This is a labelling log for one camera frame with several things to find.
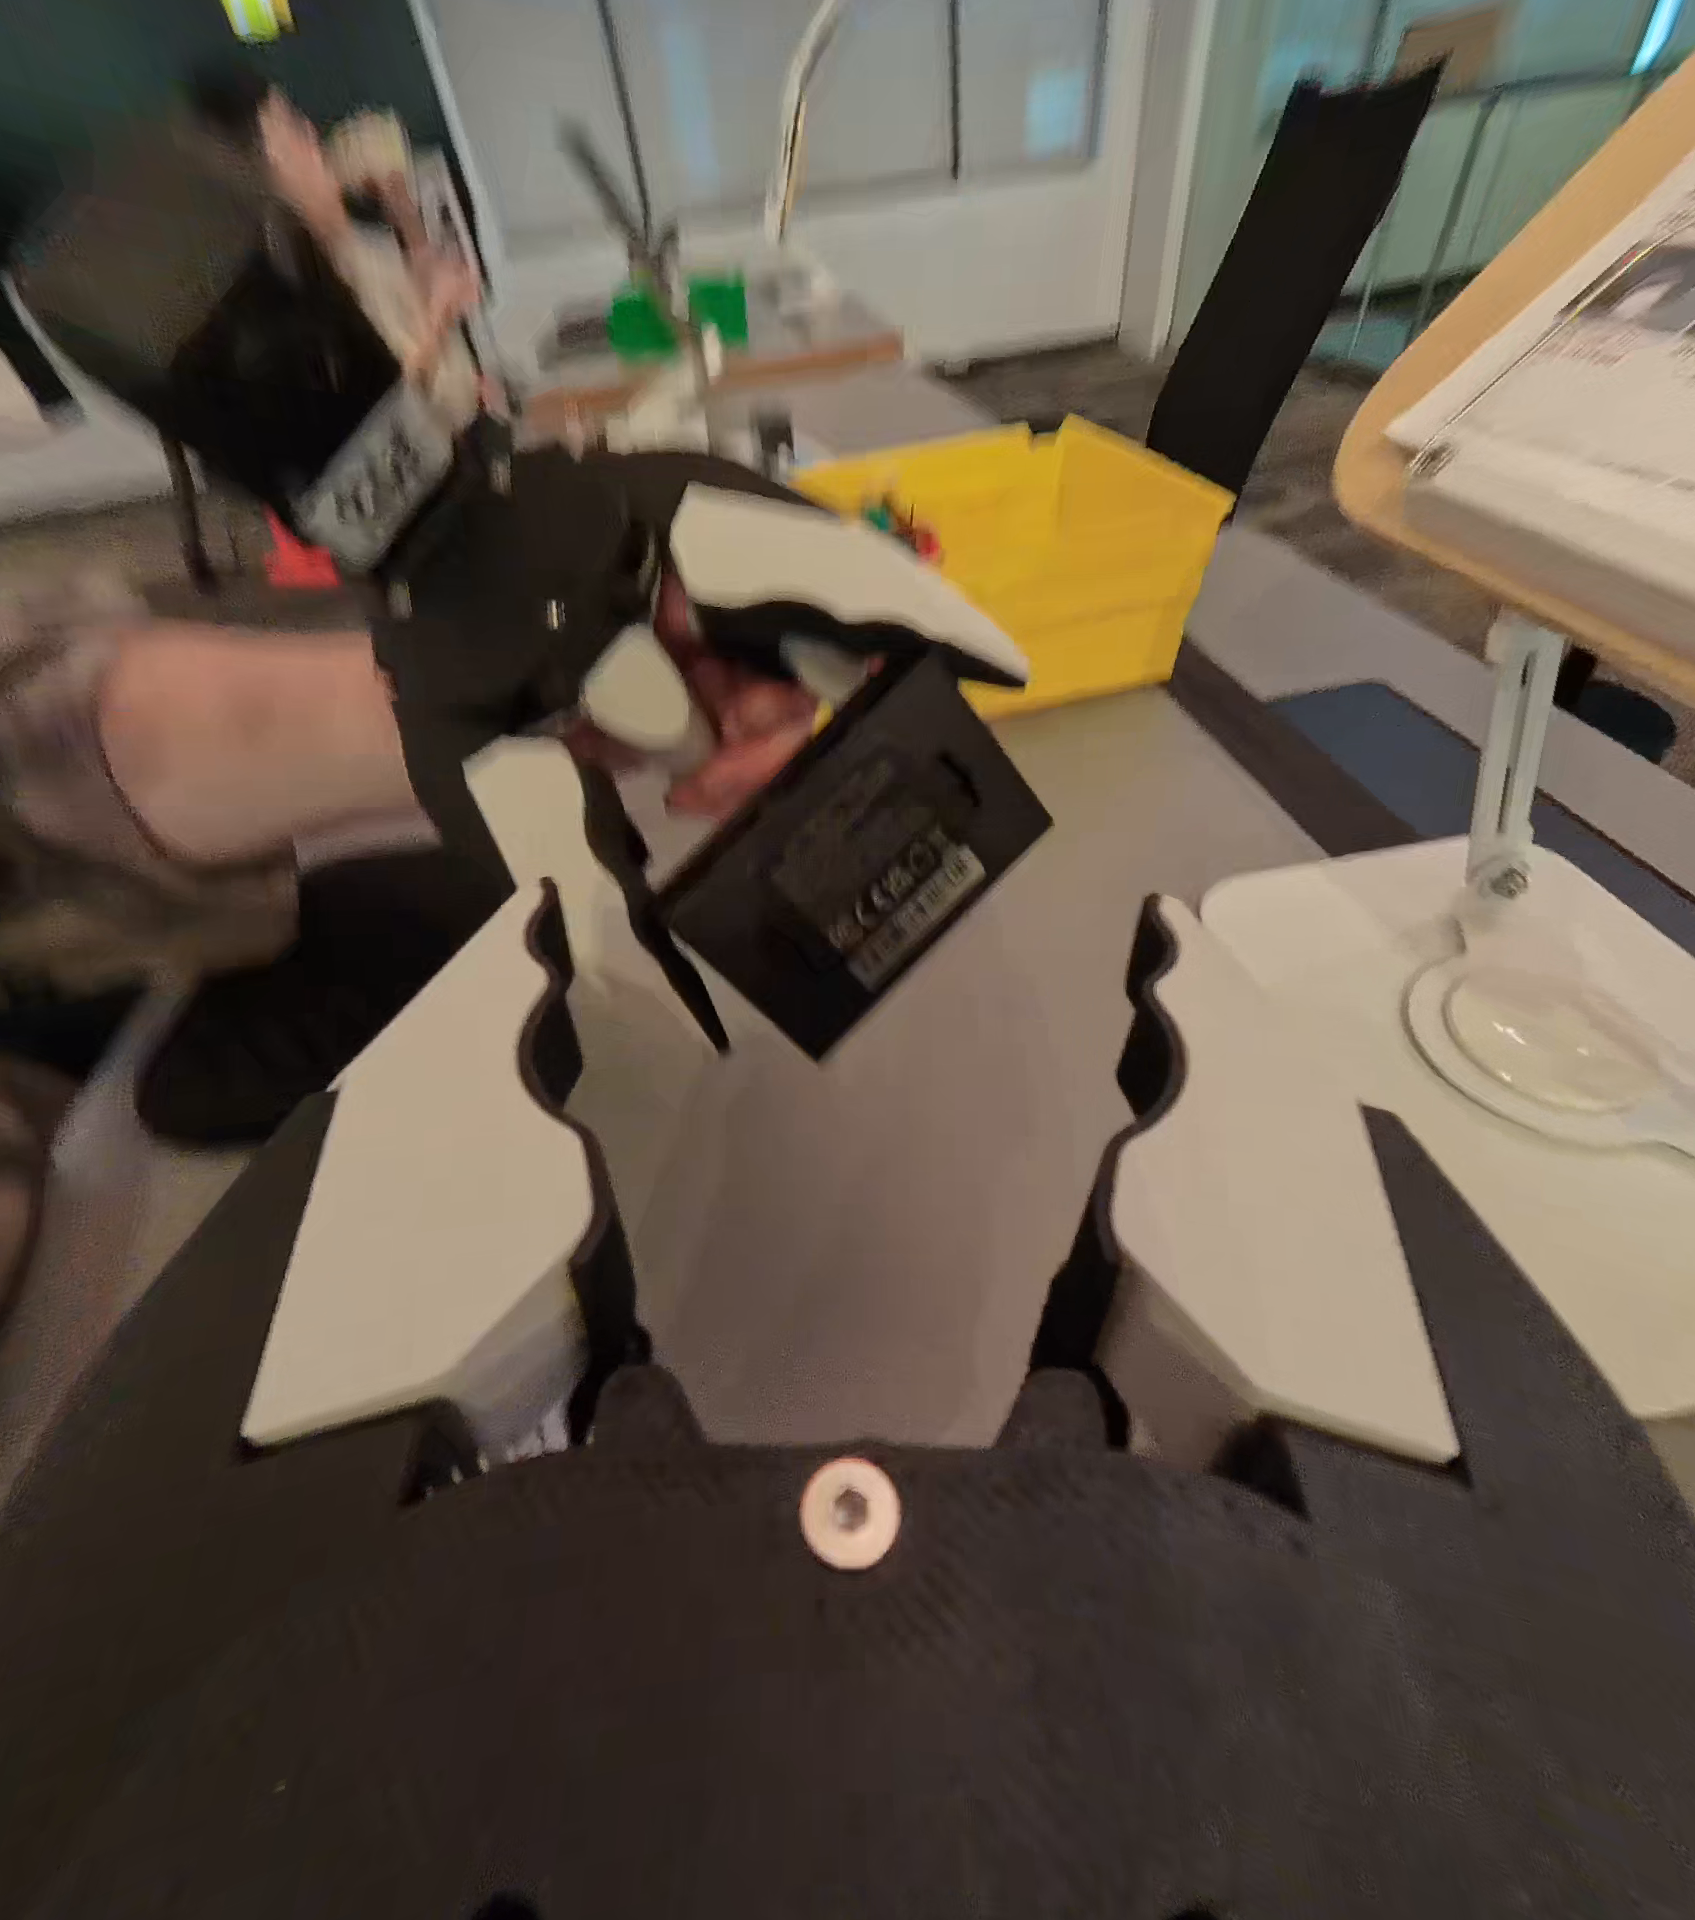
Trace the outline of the person's left forearm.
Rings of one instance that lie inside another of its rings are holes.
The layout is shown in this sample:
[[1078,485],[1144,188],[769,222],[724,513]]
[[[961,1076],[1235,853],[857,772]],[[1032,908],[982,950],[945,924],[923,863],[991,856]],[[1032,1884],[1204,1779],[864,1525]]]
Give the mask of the person's left forearm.
[[300,853],[418,817],[362,632],[0,595],[0,1015],[277,957]]

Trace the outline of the green plastic bin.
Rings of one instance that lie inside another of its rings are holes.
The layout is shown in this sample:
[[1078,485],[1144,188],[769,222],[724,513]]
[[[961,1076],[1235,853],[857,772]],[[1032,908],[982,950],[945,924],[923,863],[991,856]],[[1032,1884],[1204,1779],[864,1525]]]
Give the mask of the green plastic bin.
[[607,308],[609,351],[621,362],[664,362],[684,351],[685,341],[707,332],[723,348],[750,346],[750,295],[744,276],[694,276],[684,284],[685,314],[646,281],[627,281]]

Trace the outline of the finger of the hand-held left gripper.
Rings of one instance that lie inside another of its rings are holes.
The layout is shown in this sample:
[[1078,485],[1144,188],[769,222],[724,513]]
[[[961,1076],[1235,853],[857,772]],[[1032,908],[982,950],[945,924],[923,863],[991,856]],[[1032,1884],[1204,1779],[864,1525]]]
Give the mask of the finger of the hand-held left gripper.
[[642,1019],[731,1053],[717,996],[664,924],[617,779],[554,738],[504,738],[469,761],[467,787],[510,879],[561,905],[569,982],[622,1027]]
[[688,484],[669,521],[672,573],[724,650],[812,640],[851,658],[936,650],[971,683],[1023,688],[1005,627],[893,536],[795,498]]

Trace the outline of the black network switch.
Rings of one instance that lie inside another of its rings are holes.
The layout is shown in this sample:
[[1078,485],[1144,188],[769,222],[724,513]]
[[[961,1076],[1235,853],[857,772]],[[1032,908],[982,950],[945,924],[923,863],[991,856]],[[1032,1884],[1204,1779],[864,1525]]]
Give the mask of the black network switch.
[[938,658],[893,658],[659,891],[659,924],[814,1066],[1052,831]]

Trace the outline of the white document stand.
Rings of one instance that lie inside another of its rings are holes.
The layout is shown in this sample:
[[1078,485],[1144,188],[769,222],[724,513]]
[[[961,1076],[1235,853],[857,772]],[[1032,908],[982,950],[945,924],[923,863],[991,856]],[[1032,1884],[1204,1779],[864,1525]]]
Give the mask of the white document stand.
[[1285,705],[1196,650],[1178,699],[1322,858],[1202,922],[1431,1151],[1640,1419],[1695,1419],[1695,900],[1645,913],[1534,841],[1560,649],[1515,635],[1467,834],[1410,841]]

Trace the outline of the wooden edged table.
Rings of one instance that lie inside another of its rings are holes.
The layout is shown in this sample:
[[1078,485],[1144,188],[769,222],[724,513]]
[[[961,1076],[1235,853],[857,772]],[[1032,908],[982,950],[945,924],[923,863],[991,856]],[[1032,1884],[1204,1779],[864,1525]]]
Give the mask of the wooden edged table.
[[[607,321],[594,321],[596,341],[563,344],[563,330],[573,332],[580,314],[547,325],[533,358],[518,380],[521,425],[529,440],[563,440],[570,428],[594,433],[602,422],[617,420],[650,389],[672,396],[669,381],[685,381],[694,402],[694,362],[685,351],[676,358],[622,358],[607,341]],[[739,402],[753,392],[780,392],[812,381],[832,381],[849,374],[893,369],[908,359],[908,341],[899,326],[883,321],[864,303],[845,295],[820,304],[786,311],[760,295],[746,292],[746,341],[717,344],[705,351],[707,396]]]

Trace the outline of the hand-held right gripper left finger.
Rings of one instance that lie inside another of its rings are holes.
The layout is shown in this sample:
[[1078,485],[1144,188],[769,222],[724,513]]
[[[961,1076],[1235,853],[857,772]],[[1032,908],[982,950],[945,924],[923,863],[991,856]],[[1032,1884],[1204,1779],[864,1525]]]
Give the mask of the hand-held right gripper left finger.
[[642,1321],[603,1151],[570,1114],[570,989],[544,882],[340,1076],[244,1443],[426,1407],[488,1465],[589,1437]]

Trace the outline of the wooden document board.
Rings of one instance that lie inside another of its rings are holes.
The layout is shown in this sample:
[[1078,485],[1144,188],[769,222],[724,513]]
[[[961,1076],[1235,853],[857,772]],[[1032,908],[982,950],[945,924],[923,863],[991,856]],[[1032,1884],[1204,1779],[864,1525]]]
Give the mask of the wooden document board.
[[1499,613],[1527,618],[1691,709],[1693,655],[1548,590],[1532,573],[1419,531],[1408,511],[1408,447],[1392,433],[1399,418],[1447,403],[1486,351],[1515,346],[1515,332],[1544,303],[1556,304],[1569,292],[1580,267],[1593,262],[1596,245],[1615,239],[1644,208],[1669,202],[1670,180],[1693,155],[1695,52],[1379,376],[1345,431],[1333,470],[1336,502],[1364,533],[1453,573]]

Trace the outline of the printed instruction sheet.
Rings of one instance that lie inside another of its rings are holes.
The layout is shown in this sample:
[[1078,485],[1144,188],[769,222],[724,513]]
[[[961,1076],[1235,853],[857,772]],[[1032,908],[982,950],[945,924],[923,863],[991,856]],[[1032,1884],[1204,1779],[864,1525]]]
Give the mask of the printed instruction sheet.
[[1695,658],[1695,149],[1389,440],[1416,533]]

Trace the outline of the person's left hand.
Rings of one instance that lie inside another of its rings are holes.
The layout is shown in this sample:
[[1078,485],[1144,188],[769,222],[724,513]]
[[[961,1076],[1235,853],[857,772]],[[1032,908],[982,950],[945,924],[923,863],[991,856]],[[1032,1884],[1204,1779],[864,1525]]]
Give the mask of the person's left hand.
[[798,683],[717,658],[676,576],[664,576],[655,616],[655,636],[710,731],[705,761],[669,779],[668,810],[676,817],[718,824],[803,750],[820,709]]

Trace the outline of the yellow plastic bin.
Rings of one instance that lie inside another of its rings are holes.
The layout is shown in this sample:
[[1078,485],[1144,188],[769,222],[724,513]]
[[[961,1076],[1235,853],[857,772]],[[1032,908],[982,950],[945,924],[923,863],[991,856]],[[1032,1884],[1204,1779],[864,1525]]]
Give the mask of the yellow plastic bin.
[[1052,433],[995,425],[832,458],[794,485],[829,511],[919,531],[942,573],[1021,646],[1026,688],[962,683],[984,721],[1168,683],[1237,505],[1078,418]]

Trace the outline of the black panel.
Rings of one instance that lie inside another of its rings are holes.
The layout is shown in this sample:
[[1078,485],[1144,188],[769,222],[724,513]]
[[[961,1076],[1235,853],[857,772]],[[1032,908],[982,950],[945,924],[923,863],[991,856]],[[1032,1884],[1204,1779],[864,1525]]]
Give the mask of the black panel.
[[1377,86],[1298,84],[1154,398],[1144,447],[1241,495],[1438,100],[1444,62]]

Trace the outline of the black office chair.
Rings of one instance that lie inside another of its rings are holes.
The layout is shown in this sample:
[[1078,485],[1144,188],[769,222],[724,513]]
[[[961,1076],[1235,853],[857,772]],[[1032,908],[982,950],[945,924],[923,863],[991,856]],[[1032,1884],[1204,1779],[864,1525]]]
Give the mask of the black office chair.
[[256,167],[196,112],[115,125],[66,164],[3,262],[44,358],[159,442],[188,583],[223,576],[204,533],[200,385],[185,358],[264,228]]

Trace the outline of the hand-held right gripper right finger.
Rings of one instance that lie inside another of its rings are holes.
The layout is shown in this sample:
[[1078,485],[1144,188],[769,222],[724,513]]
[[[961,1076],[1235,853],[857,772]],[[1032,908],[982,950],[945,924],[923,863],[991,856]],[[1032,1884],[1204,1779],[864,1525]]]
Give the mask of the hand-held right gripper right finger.
[[1172,898],[1144,900],[1109,1141],[1028,1356],[1109,1433],[1204,1470],[1286,1422],[1459,1460],[1427,1321],[1345,1070]]

